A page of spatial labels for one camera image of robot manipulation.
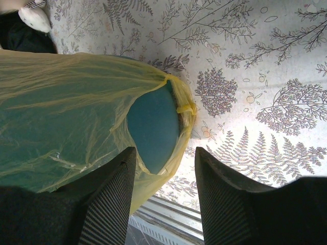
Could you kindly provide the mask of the yellow plastic trash bag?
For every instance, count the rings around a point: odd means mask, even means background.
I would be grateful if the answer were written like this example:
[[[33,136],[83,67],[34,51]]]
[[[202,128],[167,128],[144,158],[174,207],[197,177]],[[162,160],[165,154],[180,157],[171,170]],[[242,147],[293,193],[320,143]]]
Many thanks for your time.
[[[197,108],[188,85],[151,65],[124,57],[1,50],[1,185],[54,191],[108,163],[129,146],[131,107],[168,89],[176,113],[172,151],[154,172],[136,156],[131,212],[176,173]]]

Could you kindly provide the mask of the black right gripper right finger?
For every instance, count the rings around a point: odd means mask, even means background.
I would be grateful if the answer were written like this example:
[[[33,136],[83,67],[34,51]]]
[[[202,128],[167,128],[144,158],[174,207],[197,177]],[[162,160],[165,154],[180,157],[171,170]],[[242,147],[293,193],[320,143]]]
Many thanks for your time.
[[[259,183],[197,147],[195,174],[205,244],[326,244],[326,178]]]

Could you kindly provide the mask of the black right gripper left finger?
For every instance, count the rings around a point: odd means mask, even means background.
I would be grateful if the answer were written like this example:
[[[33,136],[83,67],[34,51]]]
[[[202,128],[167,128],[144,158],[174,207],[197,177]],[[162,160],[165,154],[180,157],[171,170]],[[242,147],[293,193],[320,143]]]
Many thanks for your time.
[[[53,192],[1,187],[1,244],[124,244],[136,149]]]

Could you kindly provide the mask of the teal plastic trash bin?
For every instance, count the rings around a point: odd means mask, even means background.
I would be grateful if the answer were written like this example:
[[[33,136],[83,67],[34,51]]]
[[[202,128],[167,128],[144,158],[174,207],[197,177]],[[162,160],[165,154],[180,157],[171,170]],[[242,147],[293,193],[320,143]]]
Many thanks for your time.
[[[135,100],[127,113],[127,126],[144,166],[150,173],[158,174],[169,160],[180,135],[170,81]]]

